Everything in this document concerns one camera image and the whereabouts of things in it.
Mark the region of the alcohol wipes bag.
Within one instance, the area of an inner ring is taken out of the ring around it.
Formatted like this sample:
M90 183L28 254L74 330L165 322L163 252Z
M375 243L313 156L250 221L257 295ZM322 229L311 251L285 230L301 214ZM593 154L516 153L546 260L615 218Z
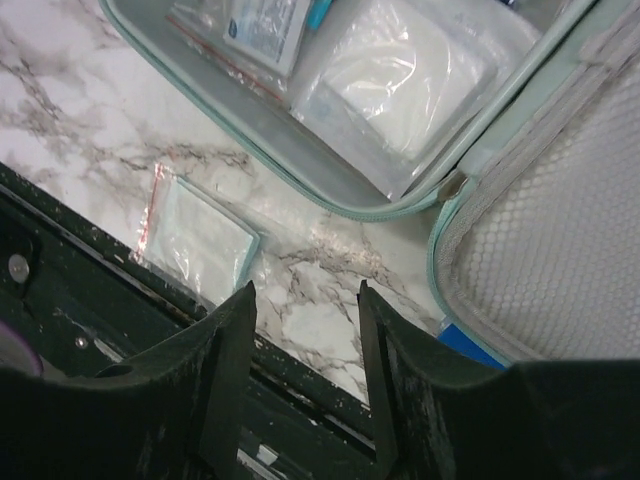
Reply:
M176 1L166 19L226 73L287 101L310 1Z

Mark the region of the cotton swab packet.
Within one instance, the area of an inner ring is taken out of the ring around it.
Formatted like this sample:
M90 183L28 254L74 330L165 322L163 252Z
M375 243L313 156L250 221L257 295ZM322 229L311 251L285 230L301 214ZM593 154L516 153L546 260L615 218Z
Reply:
M332 3L332 0L312 0L307 16L307 27L312 30L317 30L322 24Z

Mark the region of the green medicine kit case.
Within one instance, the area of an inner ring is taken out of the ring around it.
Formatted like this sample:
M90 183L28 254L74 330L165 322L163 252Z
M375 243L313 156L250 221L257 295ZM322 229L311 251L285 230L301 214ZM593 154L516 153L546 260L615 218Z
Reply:
M430 290L502 362L639 355L639 5L572 4L436 157L383 205L164 29L161 1L105 1L118 33L205 115L324 209L384 222L440 207Z

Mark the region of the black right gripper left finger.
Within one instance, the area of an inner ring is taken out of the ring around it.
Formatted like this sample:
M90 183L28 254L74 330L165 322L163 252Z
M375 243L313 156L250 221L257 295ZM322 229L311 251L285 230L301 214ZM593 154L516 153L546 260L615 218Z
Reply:
M257 319L247 284L93 377L1 371L5 479L232 479Z

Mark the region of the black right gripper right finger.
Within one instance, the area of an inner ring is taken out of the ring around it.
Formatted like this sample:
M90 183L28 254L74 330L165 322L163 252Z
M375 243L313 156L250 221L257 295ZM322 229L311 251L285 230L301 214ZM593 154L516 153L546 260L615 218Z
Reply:
M635 479L639 364L520 362L498 370L357 297L383 479Z

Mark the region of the clear gauze pouch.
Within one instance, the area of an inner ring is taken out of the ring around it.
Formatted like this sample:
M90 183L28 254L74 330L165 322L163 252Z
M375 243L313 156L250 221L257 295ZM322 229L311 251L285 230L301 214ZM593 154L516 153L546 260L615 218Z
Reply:
M540 36L498 1L362 1L291 113L394 201Z

